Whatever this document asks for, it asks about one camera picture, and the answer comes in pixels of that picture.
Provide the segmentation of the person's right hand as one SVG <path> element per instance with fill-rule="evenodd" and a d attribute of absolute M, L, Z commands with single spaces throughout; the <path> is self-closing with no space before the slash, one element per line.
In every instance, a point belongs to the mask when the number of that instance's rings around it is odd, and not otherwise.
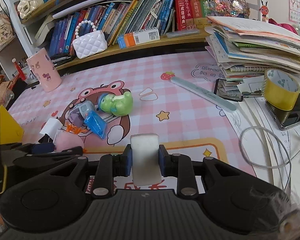
<path fill-rule="evenodd" d="M 250 239 L 300 239 L 300 197 L 273 193 L 264 197 L 268 210 L 257 216 Z"/>

